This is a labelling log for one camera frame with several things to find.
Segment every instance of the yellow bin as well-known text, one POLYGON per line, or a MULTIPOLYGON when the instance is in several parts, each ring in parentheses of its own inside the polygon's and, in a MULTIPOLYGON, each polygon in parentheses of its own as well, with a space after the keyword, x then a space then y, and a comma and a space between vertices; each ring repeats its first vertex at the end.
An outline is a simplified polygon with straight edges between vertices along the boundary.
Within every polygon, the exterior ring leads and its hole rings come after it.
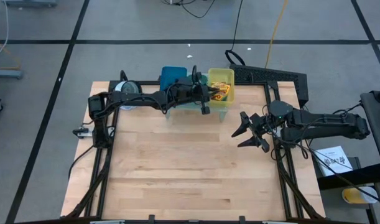
POLYGON ((234 88, 234 70, 225 68, 211 68, 209 69, 208 85, 213 82, 225 82, 231 85, 227 99, 225 101, 210 100, 209 105, 211 108, 227 108, 234 102, 235 88, 234 88))

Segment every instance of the wooden tabletop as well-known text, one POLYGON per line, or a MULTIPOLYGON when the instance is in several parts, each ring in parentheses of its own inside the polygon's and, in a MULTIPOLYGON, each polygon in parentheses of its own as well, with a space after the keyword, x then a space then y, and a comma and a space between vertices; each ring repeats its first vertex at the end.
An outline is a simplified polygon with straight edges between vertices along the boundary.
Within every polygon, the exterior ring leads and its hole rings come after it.
MULTIPOLYGON (((108 90, 94 82, 91 95, 108 90)), ((144 86, 151 93, 158 86, 144 86)), ((279 82, 282 101, 299 107, 292 82, 279 82)), ((109 172, 104 219, 145 220, 285 220, 276 162, 261 148, 237 144, 250 133, 231 138, 239 113, 262 114, 266 104, 261 86, 235 86, 235 102, 221 123, 218 114, 173 110, 170 118, 153 108, 120 111, 109 172)), ((85 122, 89 122, 86 110, 85 122)), ((272 146, 271 137, 263 136, 272 146)), ((80 139, 76 157, 92 145, 80 139)), ((73 210, 89 187, 93 150, 72 170, 62 215, 73 210)), ((325 215, 313 162, 300 149, 292 156, 300 191, 325 215)), ((292 216, 296 217, 289 190, 292 216)), ((96 207, 98 193, 93 208, 96 207)))

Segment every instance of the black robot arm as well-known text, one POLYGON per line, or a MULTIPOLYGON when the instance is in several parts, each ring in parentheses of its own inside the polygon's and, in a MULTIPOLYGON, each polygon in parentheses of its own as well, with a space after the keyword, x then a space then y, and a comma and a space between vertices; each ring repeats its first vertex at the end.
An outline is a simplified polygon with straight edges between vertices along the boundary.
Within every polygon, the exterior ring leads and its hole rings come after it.
POLYGON ((154 93, 103 92, 88 98, 89 117, 94 121, 93 144, 107 147, 110 143, 105 118, 120 106, 150 106, 163 114, 175 106, 199 102, 202 114, 209 114, 205 104, 219 89, 200 83, 201 73, 193 72, 192 78, 180 78, 166 89, 154 93))
POLYGON ((238 147, 262 146, 264 152, 269 151, 269 144, 262 138, 263 134, 274 131, 285 125, 279 134, 282 142, 289 142, 290 147, 303 139, 344 136, 351 139, 364 139, 369 135, 366 120, 357 114, 313 114, 298 110, 293 106, 275 100, 269 106, 269 114, 259 116, 254 113, 250 118, 241 112, 241 125, 232 137, 245 133, 247 129, 252 137, 238 147))

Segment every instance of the black metal frame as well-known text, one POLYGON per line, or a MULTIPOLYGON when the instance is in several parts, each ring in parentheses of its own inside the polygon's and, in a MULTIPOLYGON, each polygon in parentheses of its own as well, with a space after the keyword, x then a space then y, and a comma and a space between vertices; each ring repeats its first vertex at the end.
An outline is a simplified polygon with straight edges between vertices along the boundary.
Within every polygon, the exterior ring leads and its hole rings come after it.
MULTIPOLYGON (((108 91, 113 90, 114 87, 119 82, 120 81, 110 81, 108 91)), ((158 81, 140 81, 139 84, 140 85, 159 85, 159 82, 158 81)), ((263 86, 264 94, 266 96, 266 105, 270 105, 270 103, 272 101, 271 95, 270 95, 270 88, 272 88, 274 90, 275 99, 280 100, 277 81, 264 81, 264 82, 256 81, 255 82, 255 81, 251 80, 250 82, 235 82, 235 85, 263 86)), ((118 113, 119 113, 119 110, 117 110, 113 113, 112 126, 114 126, 115 128, 116 128, 116 125, 118 123, 118 113)), ((111 137, 112 137, 112 142, 114 142, 115 134, 112 135, 111 137)), ((95 156, 95 163, 93 165, 93 171, 92 171, 92 175, 91 175, 90 184, 94 183, 96 178, 97 178, 97 174, 98 174, 98 171, 100 169, 100 162, 101 162, 101 156, 103 154, 102 153, 103 150, 104 149, 97 148, 97 152, 96 152, 96 156, 95 156)), ((292 160, 292 155, 291 155, 289 148, 285 148, 285 150, 286 150, 286 154, 287 154, 287 165, 288 165, 289 175, 290 175, 290 178, 292 179, 292 181, 294 182, 295 186, 297 187, 295 167, 294 167, 294 163, 292 160)), ((112 155, 113 143, 112 143, 112 145, 110 145, 110 147, 106 148, 106 151, 107 151, 107 155, 112 155)), ((275 150, 275 152, 276 152, 276 158, 280 157, 279 150, 275 150)), ((279 168, 280 166, 283 166, 283 162, 282 162, 282 160, 278 159, 277 160, 277 168, 279 168)), ((96 213, 96 216, 100 217, 100 218, 102 217, 102 214, 103 214, 107 182, 108 182, 108 174, 106 175, 106 177, 104 178, 104 180, 101 183, 100 197, 98 200, 97 213, 96 213)), ((290 203, 289 203, 289 197, 288 197, 286 182, 285 182, 284 178, 281 176, 279 176, 279 182, 280 182, 280 187, 281 187, 281 192, 282 192, 282 201, 284 204, 285 217, 286 217, 286 219, 289 219, 289 218, 292 218, 292 215, 291 215, 291 209, 290 209, 290 203)), ((86 208, 85 208, 85 216, 86 217, 89 217, 91 215, 92 203, 93 203, 93 197, 91 198, 91 200, 86 205, 86 208)), ((299 218, 303 218, 304 215, 303 215, 302 206, 296 197, 295 197, 295 204, 296 204, 297 216, 299 218)))

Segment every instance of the yellow cable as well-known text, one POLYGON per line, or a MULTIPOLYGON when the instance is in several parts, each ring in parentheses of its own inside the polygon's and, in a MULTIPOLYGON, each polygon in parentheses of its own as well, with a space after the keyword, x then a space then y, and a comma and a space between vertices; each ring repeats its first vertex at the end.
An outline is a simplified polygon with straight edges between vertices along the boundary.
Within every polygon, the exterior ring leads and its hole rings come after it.
POLYGON ((279 14, 278 20, 276 22, 276 26, 274 27, 274 32, 272 33, 272 37, 271 37, 270 45, 269 45, 269 52, 267 53, 266 65, 264 66, 264 68, 267 68, 267 65, 269 64, 272 42, 274 41, 274 36, 276 35, 279 22, 281 21, 282 15, 284 14, 284 11, 285 11, 285 8, 287 7, 287 4, 288 4, 288 0, 285 0, 284 5, 282 6, 282 9, 281 9, 281 13, 279 14))
POLYGON ((16 67, 3 67, 3 68, 0 68, 0 69, 3 69, 3 70, 20 70, 21 69, 21 62, 18 58, 14 57, 10 51, 8 51, 8 49, 6 48, 3 48, 3 51, 8 54, 14 61, 17 62, 18 66, 16 67))

